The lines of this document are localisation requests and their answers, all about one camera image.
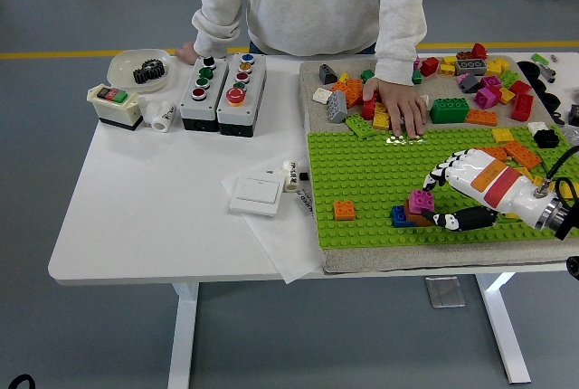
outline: white plate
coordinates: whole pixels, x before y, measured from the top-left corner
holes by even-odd
[[[138,70],[144,61],[159,59],[165,67],[165,75],[146,83],[137,84],[133,71]],[[169,61],[171,56],[164,50],[127,50],[117,54],[109,65],[107,80],[113,88],[122,89],[127,93],[154,92],[166,85],[169,80]]]

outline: hoodie pocket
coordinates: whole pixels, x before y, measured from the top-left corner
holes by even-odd
[[[250,32],[297,56],[354,50],[378,36],[379,0],[251,0]]]

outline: gray floor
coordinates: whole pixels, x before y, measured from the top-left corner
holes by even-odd
[[[424,4],[427,43],[577,39],[577,0]],[[0,0],[0,54],[173,48],[193,38],[198,5]],[[246,43],[243,33],[234,45]],[[97,123],[86,89],[106,81],[109,61],[0,60],[2,388],[21,373],[39,389],[166,386],[171,286],[62,287],[47,272]],[[192,387],[508,387],[476,281],[460,283],[467,307],[444,310],[422,278],[203,285]],[[579,283],[518,274],[503,296],[531,387],[576,387]]]

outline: yellow floor stripe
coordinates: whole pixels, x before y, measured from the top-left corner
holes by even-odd
[[[573,48],[579,47],[579,41],[536,41],[521,43],[482,43],[485,48]],[[416,47],[418,50],[445,50],[445,49],[464,49],[472,48],[473,43],[419,43]],[[87,50],[76,52],[0,52],[0,60],[17,60],[17,59],[61,59],[76,57],[113,57],[124,52],[125,50]],[[175,48],[166,48],[169,54],[175,53]],[[232,47],[227,52],[247,52],[248,47]]]

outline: jeans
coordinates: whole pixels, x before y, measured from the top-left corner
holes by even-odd
[[[362,50],[361,52],[357,52],[356,54],[374,54],[375,53],[375,47],[376,47],[376,44],[373,43],[368,48],[365,48],[364,50]],[[251,54],[265,54],[262,50],[257,48],[257,46],[252,41],[250,41],[250,53]]]

